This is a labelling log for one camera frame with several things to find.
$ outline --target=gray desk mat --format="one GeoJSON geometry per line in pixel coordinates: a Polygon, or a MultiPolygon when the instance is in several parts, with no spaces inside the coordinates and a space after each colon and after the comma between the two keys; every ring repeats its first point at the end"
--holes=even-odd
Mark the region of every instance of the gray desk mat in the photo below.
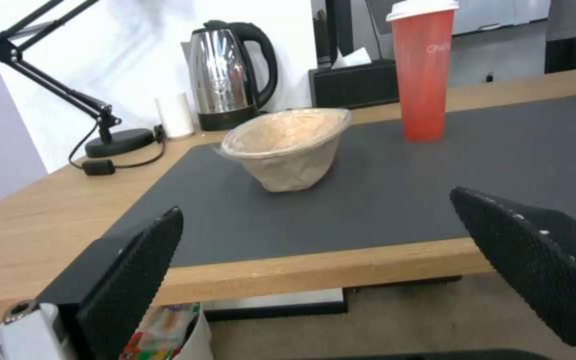
{"type": "Polygon", "coordinates": [[[401,121],[353,126],[329,173],[296,193],[265,192],[216,147],[190,150],[109,233],[179,205],[172,267],[453,239],[467,235],[457,185],[576,218],[576,96],[450,112],[435,143],[404,141],[401,121]]]}

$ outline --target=wooden table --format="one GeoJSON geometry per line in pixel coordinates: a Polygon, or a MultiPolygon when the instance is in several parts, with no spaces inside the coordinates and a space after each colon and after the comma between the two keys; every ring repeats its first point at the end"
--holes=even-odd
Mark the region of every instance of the wooden table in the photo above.
{"type": "MultiPolygon", "coordinates": [[[[447,110],[576,95],[576,71],[448,91],[447,110]]],[[[400,117],[398,104],[356,109],[355,123],[400,117]]],[[[0,319],[16,301],[35,297],[97,239],[180,157],[223,132],[171,141],[165,157],[138,170],[87,177],[71,166],[0,201],[0,319]]],[[[116,157],[151,157],[155,145],[116,157]]],[[[156,304],[354,287],[491,271],[469,238],[172,268],[156,304]]]]}

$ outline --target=kettle handle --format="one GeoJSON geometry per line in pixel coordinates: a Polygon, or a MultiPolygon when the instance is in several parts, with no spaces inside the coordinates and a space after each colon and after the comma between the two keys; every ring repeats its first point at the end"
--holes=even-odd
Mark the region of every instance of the kettle handle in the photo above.
{"type": "MultiPolygon", "coordinates": [[[[275,49],[273,44],[270,43],[270,39],[266,34],[258,27],[252,23],[247,22],[231,22],[228,26],[232,29],[235,35],[239,38],[242,45],[246,41],[254,41],[259,44],[261,48],[261,53],[265,58],[265,62],[268,64],[268,83],[259,91],[256,95],[256,105],[258,109],[261,109],[270,98],[273,96],[275,89],[277,88],[277,80],[279,77],[279,71],[277,69],[277,57],[275,56],[275,49]]],[[[256,89],[257,83],[254,76],[255,70],[250,64],[251,79],[253,80],[253,86],[256,89]]]]}

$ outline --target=red cup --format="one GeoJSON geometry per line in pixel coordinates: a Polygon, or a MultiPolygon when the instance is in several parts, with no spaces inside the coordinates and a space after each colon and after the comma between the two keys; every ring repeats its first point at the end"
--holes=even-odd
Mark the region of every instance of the red cup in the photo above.
{"type": "Polygon", "coordinates": [[[453,18],[458,7],[453,0],[405,0],[395,3],[386,18],[392,26],[408,141],[430,142],[444,136],[453,18]]]}

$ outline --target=paper towel roll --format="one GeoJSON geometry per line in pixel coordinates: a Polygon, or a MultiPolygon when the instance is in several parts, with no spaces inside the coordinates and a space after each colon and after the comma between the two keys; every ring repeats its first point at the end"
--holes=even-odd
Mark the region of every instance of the paper towel roll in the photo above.
{"type": "Polygon", "coordinates": [[[195,132],[186,93],[158,96],[155,104],[169,139],[187,137],[195,132]]]}

